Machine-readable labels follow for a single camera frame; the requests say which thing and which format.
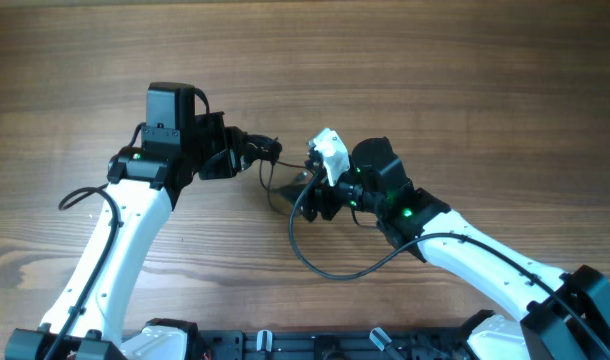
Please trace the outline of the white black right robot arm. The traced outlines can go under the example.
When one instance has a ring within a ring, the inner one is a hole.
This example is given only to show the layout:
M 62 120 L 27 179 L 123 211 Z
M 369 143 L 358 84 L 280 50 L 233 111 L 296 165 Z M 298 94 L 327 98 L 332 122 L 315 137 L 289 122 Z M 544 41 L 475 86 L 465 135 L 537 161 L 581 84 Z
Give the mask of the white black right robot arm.
M 291 220 L 332 219 L 343 207 L 371 213 L 395 255 L 466 281 L 504 309 L 482 311 L 456 349 L 477 359 L 610 359 L 610 282 L 583 265 L 574 272 L 535 261 L 471 225 L 459 212 L 413 185 L 387 138 L 347 150 L 337 138 L 311 140 L 312 176 L 285 185 Z

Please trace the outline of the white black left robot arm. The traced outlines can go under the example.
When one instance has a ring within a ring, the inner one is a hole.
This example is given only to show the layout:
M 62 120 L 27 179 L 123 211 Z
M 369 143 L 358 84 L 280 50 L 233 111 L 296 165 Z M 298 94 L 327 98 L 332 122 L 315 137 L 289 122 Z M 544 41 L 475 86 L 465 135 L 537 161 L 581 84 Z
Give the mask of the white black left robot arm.
M 124 337 L 128 303 L 145 257 L 193 178 L 232 178 L 254 161 L 275 163 L 280 143 L 227 127 L 220 112 L 195 110 L 199 88 L 154 82 L 146 120 L 108 164 L 107 182 L 83 187 L 66 210 L 98 194 L 104 204 L 73 275 L 35 330 L 16 329 L 7 359 L 198 359 L 207 346 L 193 322 L 155 319 Z

